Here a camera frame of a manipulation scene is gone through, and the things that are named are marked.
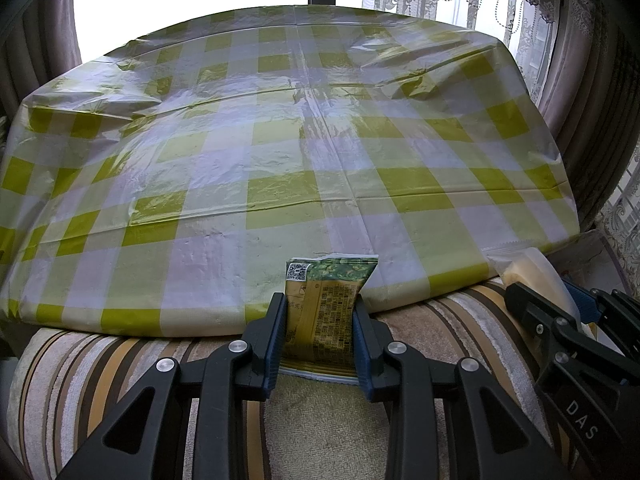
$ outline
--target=plastic wrap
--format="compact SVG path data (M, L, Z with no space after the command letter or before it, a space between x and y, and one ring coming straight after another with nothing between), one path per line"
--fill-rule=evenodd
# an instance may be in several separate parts
M376 254L328 254L287 262L283 366L354 376L353 307L377 264Z
M578 231L562 162L495 38L384 12L241 9L27 97L0 167L8 319L240 333L292 254L378 254L385 310L487 278L480 248Z
M488 249L484 254L500 274L504 285L523 283L572 316L582 332L593 337L591 329L581 322L580 311L560 275L539 249L526 247L524 242Z

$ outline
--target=tablecloth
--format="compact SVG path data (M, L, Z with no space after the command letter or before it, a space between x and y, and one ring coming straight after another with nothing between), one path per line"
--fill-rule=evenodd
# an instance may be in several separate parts
M578 232L558 149L495 38L328 6L133 40L20 106L0 167L7 319L239 333L294 256L379 254L373 311Z

